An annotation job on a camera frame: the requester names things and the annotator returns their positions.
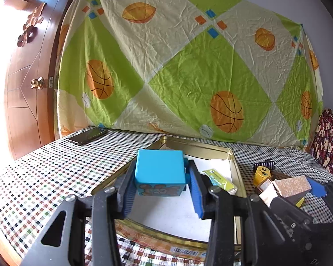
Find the red floral cloth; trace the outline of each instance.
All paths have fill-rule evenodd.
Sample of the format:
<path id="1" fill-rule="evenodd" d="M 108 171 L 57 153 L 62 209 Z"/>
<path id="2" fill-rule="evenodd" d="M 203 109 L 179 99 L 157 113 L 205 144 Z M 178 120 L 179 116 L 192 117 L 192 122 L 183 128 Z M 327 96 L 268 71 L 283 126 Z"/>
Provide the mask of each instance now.
<path id="1" fill-rule="evenodd" d="M 333 174 L 333 112 L 331 109 L 323 110 L 310 153 L 320 165 Z"/>

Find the blue box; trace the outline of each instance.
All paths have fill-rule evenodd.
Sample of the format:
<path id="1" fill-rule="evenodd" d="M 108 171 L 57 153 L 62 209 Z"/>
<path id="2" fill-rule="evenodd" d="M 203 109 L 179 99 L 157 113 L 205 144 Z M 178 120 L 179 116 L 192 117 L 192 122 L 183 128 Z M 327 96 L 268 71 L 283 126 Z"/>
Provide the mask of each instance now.
<path id="1" fill-rule="evenodd" d="M 135 184 L 139 195 L 180 196 L 186 185 L 182 151 L 139 150 Z"/>

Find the door knob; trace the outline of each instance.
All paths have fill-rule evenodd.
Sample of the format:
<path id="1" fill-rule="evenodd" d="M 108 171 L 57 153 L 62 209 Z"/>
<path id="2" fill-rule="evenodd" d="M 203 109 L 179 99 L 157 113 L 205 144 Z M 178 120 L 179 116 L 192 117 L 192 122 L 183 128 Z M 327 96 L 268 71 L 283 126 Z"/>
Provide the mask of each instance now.
<path id="1" fill-rule="evenodd" d="M 31 89 L 41 90 L 43 87 L 44 87 L 44 79 L 42 77 L 31 80 Z"/>

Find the smartphone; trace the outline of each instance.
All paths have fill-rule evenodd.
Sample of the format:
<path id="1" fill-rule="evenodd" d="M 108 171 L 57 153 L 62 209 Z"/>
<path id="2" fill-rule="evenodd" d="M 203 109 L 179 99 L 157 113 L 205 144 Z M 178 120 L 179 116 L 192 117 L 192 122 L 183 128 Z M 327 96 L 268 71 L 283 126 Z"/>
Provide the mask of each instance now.
<path id="1" fill-rule="evenodd" d="M 94 127 L 92 129 L 89 129 L 83 133 L 71 136 L 68 139 L 69 142 L 72 142 L 76 145 L 83 145 L 88 141 L 91 141 L 101 135 L 104 135 L 107 133 L 107 129 L 106 128 L 98 128 L 98 127 Z"/>

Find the checkered tablecloth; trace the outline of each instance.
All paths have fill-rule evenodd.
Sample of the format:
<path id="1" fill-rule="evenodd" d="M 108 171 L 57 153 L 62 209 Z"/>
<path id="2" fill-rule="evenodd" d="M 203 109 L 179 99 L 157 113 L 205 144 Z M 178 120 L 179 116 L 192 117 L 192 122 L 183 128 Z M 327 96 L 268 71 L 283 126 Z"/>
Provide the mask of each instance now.
<path id="1" fill-rule="evenodd" d="M 110 130 L 83 146 L 66 138 L 56 140 L 16 160 L 0 171 L 0 228 L 7 240 L 23 257 L 41 227 L 64 197 L 79 197 L 130 161 L 138 149 L 146 148 L 164 134 Z M 233 150 L 248 194 L 253 193 L 252 165 L 267 158 L 276 160 L 277 171 L 290 176 L 305 174 L 317 181 L 333 181 L 312 156 L 295 149 L 224 143 L 203 139 L 195 141 Z M 307 194 L 302 207 L 315 223 L 333 220 L 322 199 Z M 91 265 L 91 223 L 87 221 L 85 262 Z M 173 257 L 118 237 L 123 265 L 197 265 L 201 262 Z"/>

